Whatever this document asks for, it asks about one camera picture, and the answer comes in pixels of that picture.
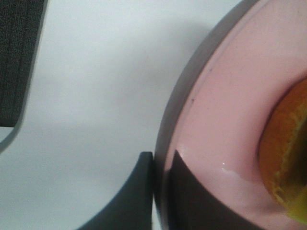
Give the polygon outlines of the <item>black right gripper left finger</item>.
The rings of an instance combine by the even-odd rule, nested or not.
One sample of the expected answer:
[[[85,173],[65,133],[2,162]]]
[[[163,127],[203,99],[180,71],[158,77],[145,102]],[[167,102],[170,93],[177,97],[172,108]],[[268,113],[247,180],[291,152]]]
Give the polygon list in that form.
[[[114,198],[81,230],[151,230],[154,163],[142,152],[129,178]]]

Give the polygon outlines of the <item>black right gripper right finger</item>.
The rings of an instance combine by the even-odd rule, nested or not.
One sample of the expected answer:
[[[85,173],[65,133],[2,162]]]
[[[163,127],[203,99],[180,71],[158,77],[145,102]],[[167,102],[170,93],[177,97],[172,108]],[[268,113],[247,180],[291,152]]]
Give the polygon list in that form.
[[[171,230],[255,230],[208,192],[176,151],[168,180],[168,225]]]

